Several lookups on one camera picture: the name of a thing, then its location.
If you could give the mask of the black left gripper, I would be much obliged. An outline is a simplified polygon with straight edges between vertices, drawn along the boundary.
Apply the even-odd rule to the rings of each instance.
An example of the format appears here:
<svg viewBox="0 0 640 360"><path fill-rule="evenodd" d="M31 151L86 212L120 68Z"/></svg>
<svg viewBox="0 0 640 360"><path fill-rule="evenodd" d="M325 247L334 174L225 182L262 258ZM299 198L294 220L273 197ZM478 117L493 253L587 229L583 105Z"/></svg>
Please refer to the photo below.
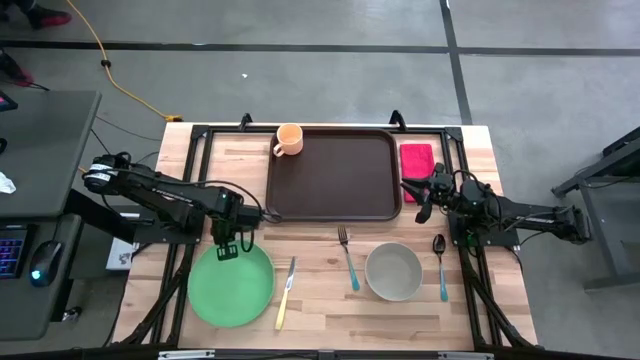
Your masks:
<svg viewBox="0 0 640 360"><path fill-rule="evenodd" d="M212 238L217 247L217 258L226 261L238 257L238 248L231 244L235 240L235 222L225 218L212 219Z"/></svg>

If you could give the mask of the green plate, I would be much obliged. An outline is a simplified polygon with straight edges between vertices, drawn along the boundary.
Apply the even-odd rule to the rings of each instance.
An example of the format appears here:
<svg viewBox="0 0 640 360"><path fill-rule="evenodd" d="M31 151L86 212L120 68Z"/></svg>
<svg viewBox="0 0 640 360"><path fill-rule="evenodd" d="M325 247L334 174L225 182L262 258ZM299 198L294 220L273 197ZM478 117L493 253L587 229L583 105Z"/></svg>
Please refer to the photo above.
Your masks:
<svg viewBox="0 0 640 360"><path fill-rule="evenodd" d="M262 248L255 246L237 258L220 261L212 247L192 267L188 298L201 320L231 328L259 317L271 303L274 287L274 265Z"/></svg>

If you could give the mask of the red cloth napkin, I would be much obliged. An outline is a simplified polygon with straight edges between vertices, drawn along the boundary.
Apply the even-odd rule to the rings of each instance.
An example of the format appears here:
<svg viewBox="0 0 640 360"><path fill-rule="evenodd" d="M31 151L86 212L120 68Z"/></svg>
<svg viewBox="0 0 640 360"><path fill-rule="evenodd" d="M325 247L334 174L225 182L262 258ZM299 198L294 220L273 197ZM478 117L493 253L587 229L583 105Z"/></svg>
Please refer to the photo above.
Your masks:
<svg viewBox="0 0 640 360"><path fill-rule="evenodd" d="M402 144L400 164L402 178L425 178L433 173L435 166L430 144Z"/></svg>

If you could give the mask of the blue handled spoon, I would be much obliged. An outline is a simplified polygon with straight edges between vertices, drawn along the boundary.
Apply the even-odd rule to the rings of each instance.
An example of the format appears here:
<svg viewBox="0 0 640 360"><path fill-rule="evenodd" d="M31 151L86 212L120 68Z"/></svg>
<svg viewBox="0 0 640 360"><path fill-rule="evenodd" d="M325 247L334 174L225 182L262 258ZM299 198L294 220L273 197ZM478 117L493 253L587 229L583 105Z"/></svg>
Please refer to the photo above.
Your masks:
<svg viewBox="0 0 640 360"><path fill-rule="evenodd" d="M438 257L439 262L439 282L440 282L440 299L443 302L448 301L448 292L446 288L446 278L443 266L442 256L446 250L446 240L442 234L437 234L432 243L433 252Z"/></svg>

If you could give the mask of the beige grey bowl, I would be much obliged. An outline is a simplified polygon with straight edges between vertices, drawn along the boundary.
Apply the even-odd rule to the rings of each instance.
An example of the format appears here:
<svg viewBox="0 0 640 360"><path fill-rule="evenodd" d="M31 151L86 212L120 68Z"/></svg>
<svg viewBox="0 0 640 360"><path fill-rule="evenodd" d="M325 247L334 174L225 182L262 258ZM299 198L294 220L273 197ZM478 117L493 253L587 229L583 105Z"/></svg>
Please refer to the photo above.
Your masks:
<svg viewBox="0 0 640 360"><path fill-rule="evenodd" d="M390 242L370 252L365 262L365 277L376 295L400 302L418 292L423 270L419 258L409 247Z"/></svg>

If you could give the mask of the yellow handled table knife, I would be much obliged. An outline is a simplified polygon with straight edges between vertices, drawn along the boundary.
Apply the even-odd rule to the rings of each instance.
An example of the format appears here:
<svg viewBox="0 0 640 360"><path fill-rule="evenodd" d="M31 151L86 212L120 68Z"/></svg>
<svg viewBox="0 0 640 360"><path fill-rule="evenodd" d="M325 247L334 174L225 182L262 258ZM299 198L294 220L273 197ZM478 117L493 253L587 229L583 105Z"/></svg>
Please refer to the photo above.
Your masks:
<svg viewBox="0 0 640 360"><path fill-rule="evenodd" d="M286 315L288 296L289 296L289 292L290 292L290 290L291 290L291 288L293 286L293 281L294 281L296 260L297 260L296 257L293 257L291 259L291 263L290 263L287 279L286 279L286 282L285 282L284 292L283 292L283 295L282 295L282 299L281 299L281 302L280 302L280 306L279 306L279 309L278 309L278 314L277 314L276 322L275 322L275 326L274 326L274 329L277 330L277 331L280 331L283 328L283 325L284 325L284 319L285 319L285 315Z"/></svg>

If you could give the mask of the blue handled fork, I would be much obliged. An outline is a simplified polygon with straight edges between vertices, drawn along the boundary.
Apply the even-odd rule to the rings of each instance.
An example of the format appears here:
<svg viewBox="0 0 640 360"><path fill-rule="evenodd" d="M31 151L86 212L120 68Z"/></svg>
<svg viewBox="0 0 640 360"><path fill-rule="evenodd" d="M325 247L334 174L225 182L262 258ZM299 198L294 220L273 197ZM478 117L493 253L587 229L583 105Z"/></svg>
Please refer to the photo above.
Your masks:
<svg viewBox="0 0 640 360"><path fill-rule="evenodd" d="M340 242L340 244L341 244L341 246L342 246L342 248L344 249L344 252L345 252L345 256L346 256L346 260L347 260L347 264L348 264L348 268L349 268L349 274L350 274L350 280L351 280L352 289L354 291L359 291L360 290L360 283L359 283L359 280L357 278L357 274L356 274L355 268L353 266L351 255L350 255L349 249L348 249L349 237L348 237L348 233L347 233L346 227L343 226L343 225L339 225L338 226L338 238L339 238L339 242Z"/></svg>

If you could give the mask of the pale orange mug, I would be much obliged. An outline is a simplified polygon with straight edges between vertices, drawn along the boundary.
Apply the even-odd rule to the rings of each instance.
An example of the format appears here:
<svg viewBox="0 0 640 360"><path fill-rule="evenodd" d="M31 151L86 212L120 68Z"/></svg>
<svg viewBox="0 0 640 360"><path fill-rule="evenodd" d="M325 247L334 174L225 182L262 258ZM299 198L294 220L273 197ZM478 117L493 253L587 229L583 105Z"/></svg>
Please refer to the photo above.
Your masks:
<svg viewBox="0 0 640 360"><path fill-rule="evenodd" d="M283 155L295 156L303 149L303 130L298 124L287 123L281 125L276 132L276 145L272 153L276 157Z"/></svg>

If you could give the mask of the dark brown plastic tray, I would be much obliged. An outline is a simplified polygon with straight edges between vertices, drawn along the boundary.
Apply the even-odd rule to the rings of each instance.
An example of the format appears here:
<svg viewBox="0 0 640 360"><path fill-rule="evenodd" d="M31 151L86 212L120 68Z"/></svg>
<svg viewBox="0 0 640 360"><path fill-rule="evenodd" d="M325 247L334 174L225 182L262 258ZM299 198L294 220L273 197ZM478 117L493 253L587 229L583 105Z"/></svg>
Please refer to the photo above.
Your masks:
<svg viewBox="0 0 640 360"><path fill-rule="evenodd" d="M269 158L266 210L284 222L390 221L402 208L397 144L380 129L306 128Z"/></svg>

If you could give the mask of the white printed box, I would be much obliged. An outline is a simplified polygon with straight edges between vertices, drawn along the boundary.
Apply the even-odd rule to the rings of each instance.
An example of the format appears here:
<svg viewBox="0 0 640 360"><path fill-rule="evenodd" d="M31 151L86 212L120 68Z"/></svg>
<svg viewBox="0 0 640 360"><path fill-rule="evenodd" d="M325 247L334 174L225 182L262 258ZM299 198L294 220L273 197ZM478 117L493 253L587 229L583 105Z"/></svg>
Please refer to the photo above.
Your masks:
<svg viewBox="0 0 640 360"><path fill-rule="evenodd" d="M129 271L132 266L134 253L139 249L139 243L128 243L114 237L107 258L107 271Z"/></svg>

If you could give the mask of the black computer mouse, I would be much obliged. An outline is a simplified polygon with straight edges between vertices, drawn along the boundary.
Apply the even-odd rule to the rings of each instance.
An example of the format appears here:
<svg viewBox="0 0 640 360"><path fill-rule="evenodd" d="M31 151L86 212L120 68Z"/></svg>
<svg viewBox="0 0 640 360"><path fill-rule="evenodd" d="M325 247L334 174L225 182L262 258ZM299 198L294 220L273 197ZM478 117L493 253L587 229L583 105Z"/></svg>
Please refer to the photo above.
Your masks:
<svg viewBox="0 0 640 360"><path fill-rule="evenodd" d="M63 244L57 241L46 241L40 244L29 264L29 279L34 287L47 287L55 279Z"/></svg>

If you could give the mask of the grey metal table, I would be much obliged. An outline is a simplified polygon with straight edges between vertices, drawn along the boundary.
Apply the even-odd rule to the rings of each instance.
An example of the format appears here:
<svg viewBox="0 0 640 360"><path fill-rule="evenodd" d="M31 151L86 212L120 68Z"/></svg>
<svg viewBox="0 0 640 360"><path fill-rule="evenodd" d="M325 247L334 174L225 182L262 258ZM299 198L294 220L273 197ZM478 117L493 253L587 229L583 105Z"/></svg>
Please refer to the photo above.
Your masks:
<svg viewBox="0 0 640 360"><path fill-rule="evenodd" d="M595 163L551 189L557 198L581 193L609 275L584 284L585 291L640 285L640 265L625 247L640 247L640 127L614 141Z"/></svg>

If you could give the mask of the backlit keyboard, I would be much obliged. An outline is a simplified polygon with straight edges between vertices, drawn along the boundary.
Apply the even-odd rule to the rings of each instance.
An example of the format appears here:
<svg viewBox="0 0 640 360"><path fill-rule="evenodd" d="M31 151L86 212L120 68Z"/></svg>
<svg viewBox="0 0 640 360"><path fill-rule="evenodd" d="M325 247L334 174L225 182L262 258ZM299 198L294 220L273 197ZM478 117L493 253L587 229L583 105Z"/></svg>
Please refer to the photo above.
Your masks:
<svg viewBox="0 0 640 360"><path fill-rule="evenodd" d="M0 226L0 279L20 275L28 233L26 225Z"/></svg>

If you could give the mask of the person's shoe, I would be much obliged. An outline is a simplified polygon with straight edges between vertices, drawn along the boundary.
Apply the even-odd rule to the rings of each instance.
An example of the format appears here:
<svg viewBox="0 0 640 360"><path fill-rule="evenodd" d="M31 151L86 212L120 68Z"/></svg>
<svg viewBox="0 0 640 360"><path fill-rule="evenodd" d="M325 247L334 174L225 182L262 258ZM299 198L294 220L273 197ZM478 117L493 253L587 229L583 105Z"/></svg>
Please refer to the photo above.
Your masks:
<svg viewBox="0 0 640 360"><path fill-rule="evenodd" d="M47 27L62 26L69 23L72 16L64 11L52 10L34 5L26 12L26 17L32 29L40 30Z"/></svg>

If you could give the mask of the black aluminium table frame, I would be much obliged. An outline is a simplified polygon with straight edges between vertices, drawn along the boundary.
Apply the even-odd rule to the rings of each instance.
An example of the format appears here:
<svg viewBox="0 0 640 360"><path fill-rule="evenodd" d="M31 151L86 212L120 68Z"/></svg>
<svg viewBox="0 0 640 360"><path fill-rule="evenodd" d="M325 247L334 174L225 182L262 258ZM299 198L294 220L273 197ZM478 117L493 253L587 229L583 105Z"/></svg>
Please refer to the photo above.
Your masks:
<svg viewBox="0 0 640 360"><path fill-rule="evenodd" d="M232 123L169 123L164 132L157 169L181 177L187 161L192 133L196 155L191 180L199 179L203 146L213 130L208 162L210 179L237 183L264 204L271 138L277 123L249 123L244 131ZM305 130L389 129L396 131L398 145L430 144L436 162L444 162L441 136L449 140L454 169L461 168L456 140L462 140L468 168L497 193L502 192L489 130L486 126L453 125L302 125ZM347 223L349 250L361 290L353 291L343 248L338 243L337 223L265 223L256 233L256 242L270 256L275 268L271 304L253 322L235 328L218 328L201 320L186 299L178 304L176 294L167 305L159 330L161 340L175 340L180 348L214 349L322 349L322 350L472 350L473 338L468 317L459 256L452 246L444 214L434 209L424 225L414 222L418 208L403 204L392 221ZM438 259L433 253L433 237L447 237L443 256L448 302L439 296ZM409 300L389 302L376 296L368 286L365 260L376 246L397 242L419 257L423 269L420 290ZM131 335L155 303L162 284L169 247L156 244L133 260L113 341ZM290 261L297 258L293 287L288 294L282 330L275 329ZM486 250L493 296L510 322L529 342L537 343L523 276L509 250Z"/></svg>

